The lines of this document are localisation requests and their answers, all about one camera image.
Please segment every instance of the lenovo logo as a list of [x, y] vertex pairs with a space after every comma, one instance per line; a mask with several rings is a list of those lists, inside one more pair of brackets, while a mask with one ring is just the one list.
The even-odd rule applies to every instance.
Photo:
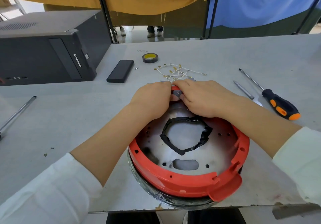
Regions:
[[77, 61], [78, 65], [79, 65], [79, 67], [81, 67], [80, 62], [78, 61], [78, 58], [77, 58], [77, 55], [76, 55], [76, 54], [74, 54], [74, 57], [75, 57], [75, 59], [76, 59], [76, 61]]

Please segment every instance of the orange handle screwdriver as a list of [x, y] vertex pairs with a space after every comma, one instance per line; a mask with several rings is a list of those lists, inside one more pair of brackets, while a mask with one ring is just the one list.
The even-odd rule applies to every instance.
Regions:
[[288, 120], [298, 120], [301, 117], [298, 109], [291, 102], [284, 100], [277, 94], [274, 94], [271, 89], [264, 89], [254, 79], [248, 76], [246, 72], [242, 69], [239, 70], [262, 90], [262, 96], [268, 101], [277, 114]]

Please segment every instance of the hand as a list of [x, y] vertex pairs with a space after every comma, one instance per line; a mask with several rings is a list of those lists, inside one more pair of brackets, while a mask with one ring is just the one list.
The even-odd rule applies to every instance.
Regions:
[[175, 80], [173, 84], [182, 90], [180, 98], [197, 115], [225, 119], [226, 114], [237, 106], [239, 96], [213, 80], [194, 82], [185, 79]]
[[172, 85], [169, 81], [146, 84], [134, 94], [130, 104], [138, 106], [150, 117], [161, 117], [169, 107]]

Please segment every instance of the black power bank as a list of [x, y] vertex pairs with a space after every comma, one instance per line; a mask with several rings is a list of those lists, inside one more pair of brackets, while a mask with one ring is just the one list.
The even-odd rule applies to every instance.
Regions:
[[133, 64], [134, 60], [119, 60], [114, 70], [108, 76], [107, 82], [125, 83]]

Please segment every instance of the white sleeve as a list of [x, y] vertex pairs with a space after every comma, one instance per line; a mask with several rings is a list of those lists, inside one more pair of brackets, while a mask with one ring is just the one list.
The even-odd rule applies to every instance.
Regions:
[[0, 223], [76, 224], [102, 186], [67, 153], [0, 206]]
[[300, 129], [279, 149], [273, 162], [296, 183], [305, 201], [321, 206], [321, 132]]

